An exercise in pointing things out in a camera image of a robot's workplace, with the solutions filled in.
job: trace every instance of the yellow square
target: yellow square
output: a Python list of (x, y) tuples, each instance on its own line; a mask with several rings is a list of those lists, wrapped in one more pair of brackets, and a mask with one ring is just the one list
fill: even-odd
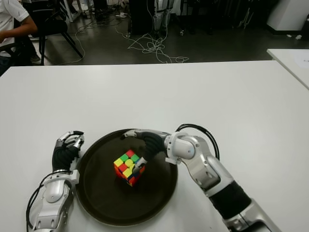
[(131, 165), (133, 165), (133, 160), (127, 159), (127, 160), (125, 161), (125, 164), (126, 164), (127, 167), (130, 167)]
[(132, 175), (132, 169), (125, 169), (125, 171), (122, 173), (126, 178)]
[(114, 161), (114, 164), (119, 167), (121, 164), (123, 164), (123, 161), (119, 158), (119, 159), (116, 159), (116, 161)]

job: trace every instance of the robotic arm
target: robotic arm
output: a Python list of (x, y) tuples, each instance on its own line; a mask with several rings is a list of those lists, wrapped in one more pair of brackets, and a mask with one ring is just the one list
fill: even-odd
[(173, 134), (155, 130), (129, 130), (123, 135), (142, 139), (145, 154), (133, 172), (158, 152), (166, 151), (166, 162), (186, 165), (193, 181), (204, 191), (231, 232), (281, 232), (263, 209), (244, 192), (231, 174), (215, 158), (207, 142), (184, 132)]
[[(81, 131), (69, 131), (57, 139), (52, 159), (53, 172), (42, 180), (27, 206), (27, 231), (29, 227), (37, 232), (63, 231), (73, 201), (72, 188), (79, 181), (78, 170), (71, 172), (70, 166), (72, 161), (79, 157), (83, 143), (84, 133)], [(42, 196), (42, 208), (32, 225), (29, 219), (30, 210), (43, 186), (46, 190)]]

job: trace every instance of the white shirt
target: white shirt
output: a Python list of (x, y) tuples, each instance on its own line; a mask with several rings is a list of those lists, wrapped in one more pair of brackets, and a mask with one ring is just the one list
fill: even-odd
[[(14, 18), (19, 22), (24, 21), (29, 13), (18, 2), (18, 0), (0, 0), (0, 31), (12, 30), (14, 28)], [(0, 46), (13, 44), (14, 38), (7, 38)], [(6, 52), (0, 52), (0, 56), (9, 57)]]

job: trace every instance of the paper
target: paper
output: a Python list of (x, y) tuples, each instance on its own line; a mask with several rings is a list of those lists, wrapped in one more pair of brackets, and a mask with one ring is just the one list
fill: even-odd
[(291, 51), (295, 63), (304, 69), (309, 69), (309, 50), (308, 51)]

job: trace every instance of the black cable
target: black cable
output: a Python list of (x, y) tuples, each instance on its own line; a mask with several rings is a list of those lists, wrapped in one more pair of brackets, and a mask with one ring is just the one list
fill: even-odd
[(33, 194), (31, 195), (31, 197), (30, 197), (30, 199), (28, 201), (28, 205), (27, 205), (27, 208), (26, 208), (26, 229), (27, 229), (27, 232), (29, 232), (29, 227), (31, 229), (33, 229), (33, 225), (31, 224), (30, 218), (29, 218), (30, 210), (31, 210), (31, 207), (32, 207), (35, 199), (38, 197), (40, 189), (44, 186), (43, 182), (46, 180), (46, 178), (50, 177), (51, 175), (54, 175), (54, 174), (65, 174), (65, 173), (69, 173), (69, 172), (70, 171), (59, 171), (59, 172), (53, 172), (53, 173), (50, 173), (50, 174), (46, 175), (43, 178), (43, 180), (40, 182), (40, 185), (35, 189), (35, 191), (33, 192)]
[(194, 128), (194, 129), (197, 129), (199, 130), (200, 132), (204, 133), (211, 141), (212, 145), (213, 145), (213, 148), (214, 148), (214, 153), (215, 153), (215, 156), (218, 160), (220, 160), (220, 153), (219, 153), (219, 147), (218, 147), (218, 144), (216, 142), (216, 140), (214, 139), (213, 135), (205, 128), (201, 127), (201, 126), (198, 126), (198, 125), (195, 125), (195, 124), (181, 124), (177, 129), (176, 131), (181, 131), (185, 128)]

